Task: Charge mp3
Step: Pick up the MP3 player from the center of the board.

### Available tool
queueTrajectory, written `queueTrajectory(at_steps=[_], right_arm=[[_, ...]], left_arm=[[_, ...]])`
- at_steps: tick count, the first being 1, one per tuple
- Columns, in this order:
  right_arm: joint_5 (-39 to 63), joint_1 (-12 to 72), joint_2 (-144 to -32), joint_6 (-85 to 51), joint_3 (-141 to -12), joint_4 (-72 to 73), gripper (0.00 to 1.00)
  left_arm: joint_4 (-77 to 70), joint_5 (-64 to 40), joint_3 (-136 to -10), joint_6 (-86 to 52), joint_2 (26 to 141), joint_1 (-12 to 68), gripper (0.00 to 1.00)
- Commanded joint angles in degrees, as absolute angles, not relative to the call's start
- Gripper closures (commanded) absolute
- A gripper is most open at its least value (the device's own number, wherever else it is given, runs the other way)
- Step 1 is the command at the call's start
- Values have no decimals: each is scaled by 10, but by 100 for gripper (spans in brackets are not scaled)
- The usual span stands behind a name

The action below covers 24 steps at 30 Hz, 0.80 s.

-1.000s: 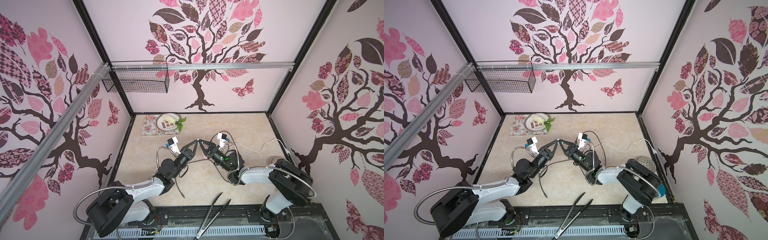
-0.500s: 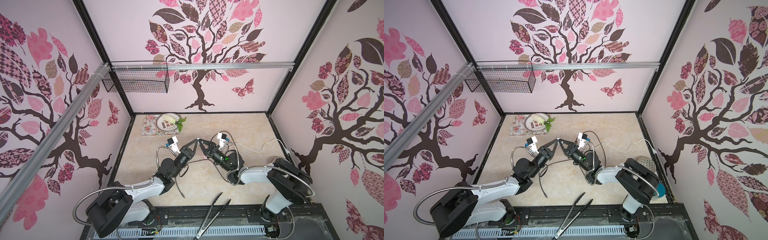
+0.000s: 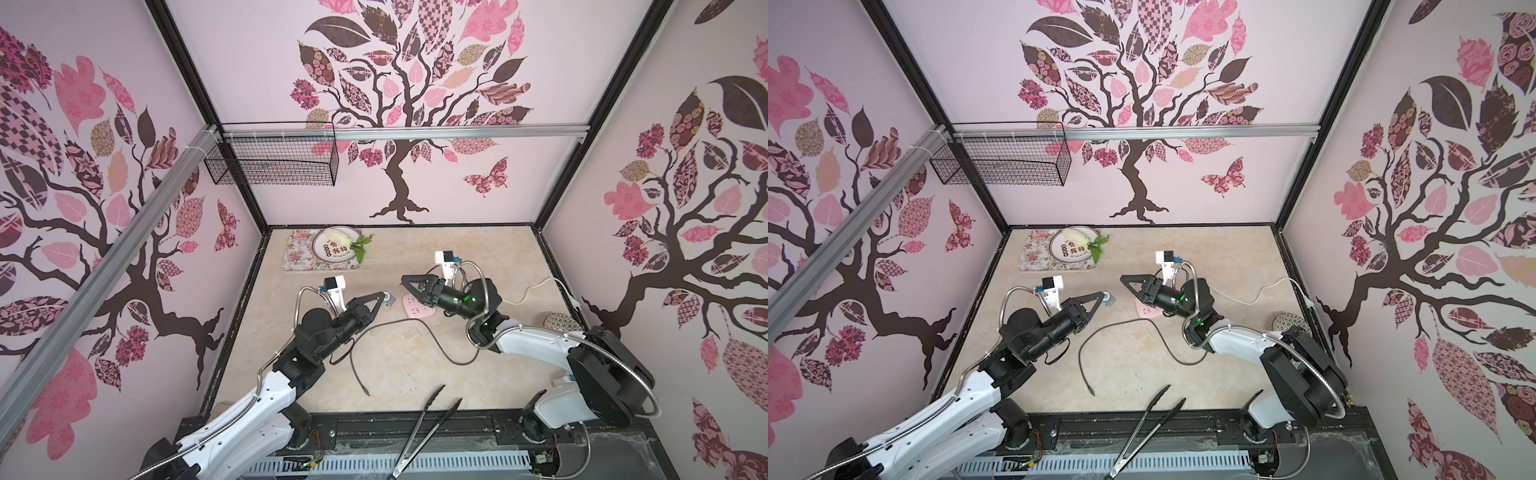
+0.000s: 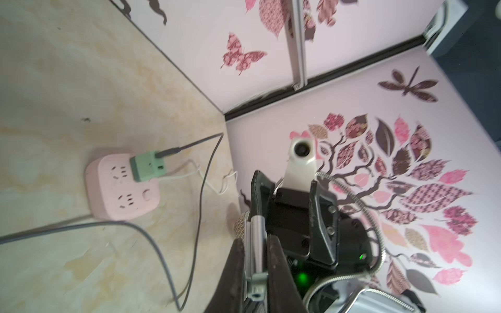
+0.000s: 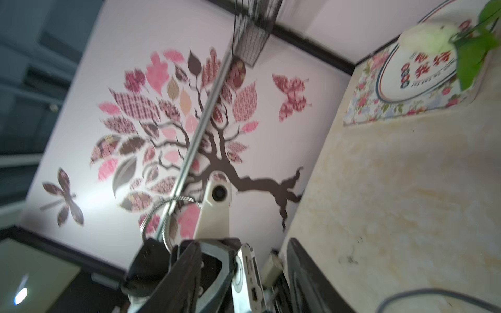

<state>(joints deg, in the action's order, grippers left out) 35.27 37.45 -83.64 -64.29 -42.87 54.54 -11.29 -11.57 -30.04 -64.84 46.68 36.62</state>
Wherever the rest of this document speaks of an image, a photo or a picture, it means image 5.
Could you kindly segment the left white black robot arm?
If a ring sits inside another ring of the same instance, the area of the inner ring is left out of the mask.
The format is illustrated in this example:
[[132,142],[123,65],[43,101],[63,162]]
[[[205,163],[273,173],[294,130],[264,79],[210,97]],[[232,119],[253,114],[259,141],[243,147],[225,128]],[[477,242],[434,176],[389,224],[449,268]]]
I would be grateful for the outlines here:
[[194,238],[168,249],[148,238],[127,273],[129,312],[250,312],[242,245],[229,238],[230,196],[217,187],[202,202]]

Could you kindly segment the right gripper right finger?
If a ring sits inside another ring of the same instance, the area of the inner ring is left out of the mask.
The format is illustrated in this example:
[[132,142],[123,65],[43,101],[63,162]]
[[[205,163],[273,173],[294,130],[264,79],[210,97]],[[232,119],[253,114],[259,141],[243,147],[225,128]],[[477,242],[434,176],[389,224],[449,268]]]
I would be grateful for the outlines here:
[[355,313],[296,238],[287,244],[287,271],[293,312]]

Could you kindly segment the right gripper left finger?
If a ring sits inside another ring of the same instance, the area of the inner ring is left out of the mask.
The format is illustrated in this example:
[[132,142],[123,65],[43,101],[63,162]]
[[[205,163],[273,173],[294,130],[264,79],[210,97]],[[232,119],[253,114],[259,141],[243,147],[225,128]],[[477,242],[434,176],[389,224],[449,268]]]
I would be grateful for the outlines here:
[[165,246],[147,240],[133,262],[133,282],[147,300],[138,312],[194,312],[196,290],[200,284],[202,249],[200,242],[190,241],[176,262],[170,265]]

